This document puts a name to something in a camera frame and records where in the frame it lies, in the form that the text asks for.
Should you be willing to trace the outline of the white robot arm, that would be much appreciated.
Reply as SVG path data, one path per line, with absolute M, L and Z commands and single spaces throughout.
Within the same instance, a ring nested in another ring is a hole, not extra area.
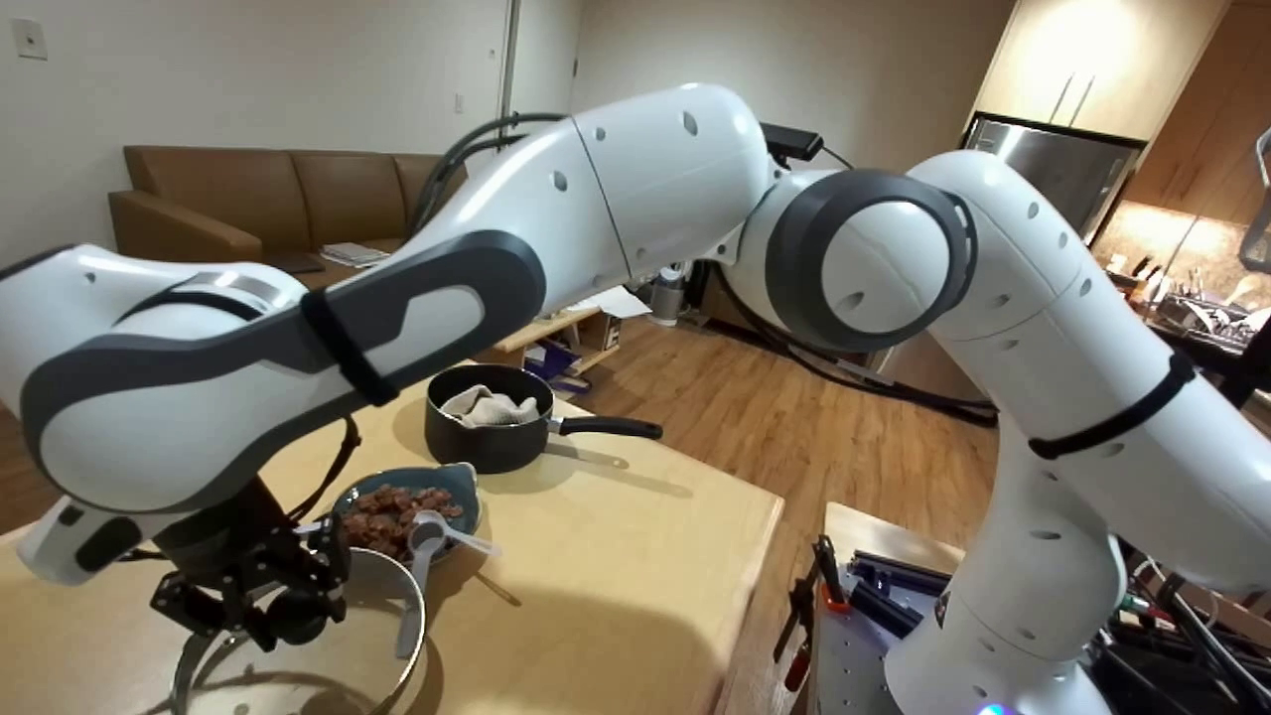
M 20 555 L 85 584 L 154 546 L 179 622 L 303 641 L 339 615 L 342 577 L 265 491 L 277 450 L 691 258 L 825 352 L 924 333 L 1002 415 L 991 519 L 881 660 L 902 715 L 1103 715 L 1081 656 L 1131 552 L 1204 588 L 1271 588 L 1271 442 L 1123 305 L 1030 178 L 987 152 L 791 170 L 719 82 L 513 143 L 331 287 L 90 241 L 9 265 L 0 388 L 58 491 Z

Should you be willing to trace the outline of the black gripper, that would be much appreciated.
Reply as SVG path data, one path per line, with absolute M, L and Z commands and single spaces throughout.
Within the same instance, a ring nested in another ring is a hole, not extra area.
M 172 571 L 150 607 L 193 634 L 244 630 L 262 652 L 310 644 L 344 621 L 350 532 L 303 523 L 262 483 L 154 538 Z

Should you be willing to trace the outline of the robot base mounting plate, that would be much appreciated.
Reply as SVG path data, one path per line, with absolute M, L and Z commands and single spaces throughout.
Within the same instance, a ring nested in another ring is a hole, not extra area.
M 957 560 L 940 540 L 825 505 L 816 546 L 810 715 L 902 715 L 881 660 L 932 607 Z

